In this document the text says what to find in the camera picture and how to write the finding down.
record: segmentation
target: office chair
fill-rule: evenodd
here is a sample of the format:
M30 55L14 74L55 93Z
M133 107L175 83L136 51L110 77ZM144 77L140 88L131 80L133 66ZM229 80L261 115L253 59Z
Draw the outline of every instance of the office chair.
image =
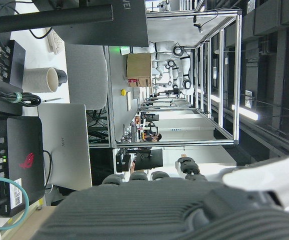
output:
M105 107L108 96L107 62L103 46L65 45L69 96L87 110Z

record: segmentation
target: monitor stand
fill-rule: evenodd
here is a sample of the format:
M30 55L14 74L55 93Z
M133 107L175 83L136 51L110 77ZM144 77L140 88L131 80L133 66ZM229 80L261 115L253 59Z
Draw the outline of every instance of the monitor stand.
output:
M114 20L111 4L0 16L0 33Z

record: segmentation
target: cable tie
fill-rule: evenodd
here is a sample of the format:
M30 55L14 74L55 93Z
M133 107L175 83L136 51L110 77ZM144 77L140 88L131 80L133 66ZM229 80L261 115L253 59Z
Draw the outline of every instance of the cable tie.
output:
M14 93L16 95L16 99L14 101L11 101L11 103L17 104L21 102L21 100L23 99L23 95L21 94L21 92L18 92L18 91L15 91Z

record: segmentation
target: white desk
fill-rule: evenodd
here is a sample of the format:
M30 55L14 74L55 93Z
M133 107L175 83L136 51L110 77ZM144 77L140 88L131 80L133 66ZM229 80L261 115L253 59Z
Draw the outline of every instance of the white desk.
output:
M16 9L20 13L38 12L34 4L16 5ZM42 36L46 33L44 29L35 29L33 32L36 36ZM52 67L67 72L66 54L61 52L55 55L49 52L48 39L35 39L28 30L12 32L11 39L16 40L26 51L25 53L25 68L46 68ZM52 93L36 93L42 100L62 98L49 103L69 103L69 88L67 83L63 83L58 87L56 92ZM24 107L23 116L38 116L37 107Z

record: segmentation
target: power strip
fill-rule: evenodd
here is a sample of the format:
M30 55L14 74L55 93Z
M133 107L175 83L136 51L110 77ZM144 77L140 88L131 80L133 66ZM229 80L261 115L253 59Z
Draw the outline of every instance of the power strip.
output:
M3 78L3 81L21 89L23 87L26 50L15 40L10 40L8 47L10 48L10 65L8 77Z

